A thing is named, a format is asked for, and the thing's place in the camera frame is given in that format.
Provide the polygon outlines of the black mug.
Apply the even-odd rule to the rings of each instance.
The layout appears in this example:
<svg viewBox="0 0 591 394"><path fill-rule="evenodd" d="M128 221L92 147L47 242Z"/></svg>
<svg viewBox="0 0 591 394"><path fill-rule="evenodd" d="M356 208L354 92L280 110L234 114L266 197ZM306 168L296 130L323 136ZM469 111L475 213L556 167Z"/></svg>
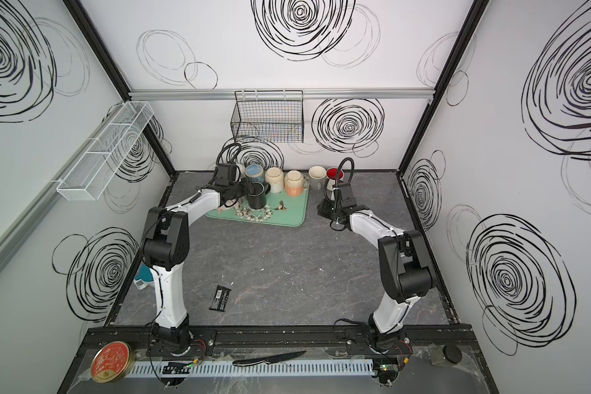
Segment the black mug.
<svg viewBox="0 0 591 394"><path fill-rule="evenodd" d="M270 186L267 183L252 182L251 191L247 195L248 205L251 209L262 209L267 205L267 194Z"/></svg>

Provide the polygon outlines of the cream white mug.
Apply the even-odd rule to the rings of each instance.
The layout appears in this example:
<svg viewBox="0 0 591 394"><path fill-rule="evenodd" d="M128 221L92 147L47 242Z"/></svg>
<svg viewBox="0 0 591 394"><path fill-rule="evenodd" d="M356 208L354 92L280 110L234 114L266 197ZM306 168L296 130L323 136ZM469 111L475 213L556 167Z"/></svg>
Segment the cream white mug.
<svg viewBox="0 0 591 394"><path fill-rule="evenodd" d="M342 181L344 177L343 170L340 170L338 167L332 167L327 170L327 185L326 190L331 193L333 191L333 187L335 186L336 181Z"/></svg>

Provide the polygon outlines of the green floral tray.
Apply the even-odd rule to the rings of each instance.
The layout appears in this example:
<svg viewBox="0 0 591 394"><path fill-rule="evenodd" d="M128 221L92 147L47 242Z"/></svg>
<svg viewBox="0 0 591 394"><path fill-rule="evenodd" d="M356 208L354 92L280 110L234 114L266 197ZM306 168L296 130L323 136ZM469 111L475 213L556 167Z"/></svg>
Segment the green floral tray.
<svg viewBox="0 0 591 394"><path fill-rule="evenodd" d="M253 208L250 205L250 197L242 197L236 203L228 202L226 206L209 211L208 218L230 220L244 223L256 223L282 227L298 227L305 221L305 215L309 196L309 177L299 173L300 177L295 181L295 188L299 195L290 195L285 186L285 181L291 181L291 172L285 172L276 180L265 176L265 191L256 200L264 202L261 208Z"/></svg>

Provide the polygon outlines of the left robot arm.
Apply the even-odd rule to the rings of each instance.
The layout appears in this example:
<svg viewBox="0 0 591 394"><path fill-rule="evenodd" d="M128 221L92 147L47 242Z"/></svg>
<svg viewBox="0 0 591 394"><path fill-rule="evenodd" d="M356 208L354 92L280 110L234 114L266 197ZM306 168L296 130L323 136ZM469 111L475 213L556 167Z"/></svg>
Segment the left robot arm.
<svg viewBox="0 0 591 394"><path fill-rule="evenodd" d="M182 281L183 265L190 252L190 225L251 193L251 182L241 178L235 160L222 160L228 151L238 154L242 145L235 142L222 148L212 178L193 195L147 213L140 256L154 277L156 316L151 333L174 356L185 355L197 344L191 339Z"/></svg>

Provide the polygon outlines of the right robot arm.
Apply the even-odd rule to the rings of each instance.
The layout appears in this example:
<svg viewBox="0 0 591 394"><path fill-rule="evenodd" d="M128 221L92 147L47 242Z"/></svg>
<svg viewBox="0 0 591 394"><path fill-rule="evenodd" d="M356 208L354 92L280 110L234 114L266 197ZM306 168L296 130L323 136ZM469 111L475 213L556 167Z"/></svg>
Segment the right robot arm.
<svg viewBox="0 0 591 394"><path fill-rule="evenodd" d="M368 346L379 354L404 338L402 329L412 308L436 287L433 261L420 231L402 230L359 205L352 190L355 161L344 158L334 177L326 180L318 215L329 221L333 231L351 231L377 249L384 294L369 317Z"/></svg>

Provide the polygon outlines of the blue mug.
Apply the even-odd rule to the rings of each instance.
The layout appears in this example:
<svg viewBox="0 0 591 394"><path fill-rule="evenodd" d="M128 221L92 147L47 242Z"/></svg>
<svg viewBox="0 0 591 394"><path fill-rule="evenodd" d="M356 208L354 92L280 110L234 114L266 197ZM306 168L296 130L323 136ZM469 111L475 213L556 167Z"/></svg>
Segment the blue mug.
<svg viewBox="0 0 591 394"><path fill-rule="evenodd" d="M251 182L259 182L264 183L264 168L259 164L251 164L246 167L245 169L246 177L251 180Z"/></svg>

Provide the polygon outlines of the speckled cream mug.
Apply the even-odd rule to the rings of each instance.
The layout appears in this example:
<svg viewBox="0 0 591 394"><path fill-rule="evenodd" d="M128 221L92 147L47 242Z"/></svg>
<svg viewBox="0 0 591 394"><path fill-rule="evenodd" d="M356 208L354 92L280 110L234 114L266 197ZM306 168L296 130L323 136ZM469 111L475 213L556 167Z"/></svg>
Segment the speckled cream mug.
<svg viewBox="0 0 591 394"><path fill-rule="evenodd" d="M269 184L269 192L278 194L284 189L284 173L280 167L271 167L265 171L265 181Z"/></svg>

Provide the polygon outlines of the orange cream mug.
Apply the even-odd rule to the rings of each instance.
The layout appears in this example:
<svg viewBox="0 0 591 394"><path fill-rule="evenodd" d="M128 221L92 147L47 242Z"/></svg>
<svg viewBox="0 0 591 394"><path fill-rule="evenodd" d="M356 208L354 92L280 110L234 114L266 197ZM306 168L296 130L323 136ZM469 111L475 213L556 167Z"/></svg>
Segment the orange cream mug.
<svg viewBox="0 0 591 394"><path fill-rule="evenodd" d="M284 176L284 187L288 195L300 196L304 192L305 178L297 170L291 170Z"/></svg>

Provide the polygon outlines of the teal white cup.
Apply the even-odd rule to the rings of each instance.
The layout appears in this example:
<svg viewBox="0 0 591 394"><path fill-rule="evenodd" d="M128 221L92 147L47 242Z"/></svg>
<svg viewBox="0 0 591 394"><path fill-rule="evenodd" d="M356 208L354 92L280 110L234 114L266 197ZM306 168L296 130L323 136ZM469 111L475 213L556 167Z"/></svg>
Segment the teal white cup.
<svg viewBox="0 0 591 394"><path fill-rule="evenodd" d="M153 287L154 277L151 270L146 265L141 264L136 271L133 283L139 291L144 290L147 287Z"/></svg>

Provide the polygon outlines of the white mesh shelf basket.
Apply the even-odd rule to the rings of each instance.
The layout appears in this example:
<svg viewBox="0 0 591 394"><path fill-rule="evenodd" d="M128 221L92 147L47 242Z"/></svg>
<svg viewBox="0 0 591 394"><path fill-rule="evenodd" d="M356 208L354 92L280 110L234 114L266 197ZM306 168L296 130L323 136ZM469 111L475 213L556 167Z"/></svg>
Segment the white mesh shelf basket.
<svg viewBox="0 0 591 394"><path fill-rule="evenodd" d="M154 110L146 101L128 101L113 108L86 150L56 187L68 201L95 201L119 172Z"/></svg>

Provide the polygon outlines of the black knife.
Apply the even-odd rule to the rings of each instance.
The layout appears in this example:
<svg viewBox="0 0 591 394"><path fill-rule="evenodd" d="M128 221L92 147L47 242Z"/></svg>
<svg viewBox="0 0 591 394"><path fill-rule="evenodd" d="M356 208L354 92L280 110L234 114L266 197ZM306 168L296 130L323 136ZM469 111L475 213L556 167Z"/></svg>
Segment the black knife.
<svg viewBox="0 0 591 394"><path fill-rule="evenodd" d="M260 365L260 364L277 364L277 363L282 363L285 361L292 361L294 359L302 357L305 353L306 353L306 351L295 351L295 352L277 354L277 355L272 355L272 356L262 356L262 357L253 358L253 359L241 359L241 360L235 360L231 364L235 367L240 367L240 368L251 367L251 366Z"/></svg>

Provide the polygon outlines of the dark lidded jar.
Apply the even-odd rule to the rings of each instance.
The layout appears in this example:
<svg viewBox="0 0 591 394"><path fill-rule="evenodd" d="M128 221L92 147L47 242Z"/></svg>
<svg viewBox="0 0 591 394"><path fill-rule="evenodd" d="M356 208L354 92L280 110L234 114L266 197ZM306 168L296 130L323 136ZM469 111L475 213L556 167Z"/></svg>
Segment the dark lidded jar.
<svg viewBox="0 0 591 394"><path fill-rule="evenodd" d="M455 344L431 345L430 364L436 367L452 367L463 360L460 348Z"/></svg>

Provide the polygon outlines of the red round tin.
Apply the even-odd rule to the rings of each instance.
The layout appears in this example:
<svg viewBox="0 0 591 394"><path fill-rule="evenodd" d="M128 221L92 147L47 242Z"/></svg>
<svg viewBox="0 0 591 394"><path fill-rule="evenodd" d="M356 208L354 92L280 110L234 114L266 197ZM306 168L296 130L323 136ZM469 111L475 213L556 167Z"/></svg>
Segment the red round tin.
<svg viewBox="0 0 591 394"><path fill-rule="evenodd" d="M90 373L96 383L112 383L121 379L131 369L134 356L124 341L113 341L103 346L95 355Z"/></svg>

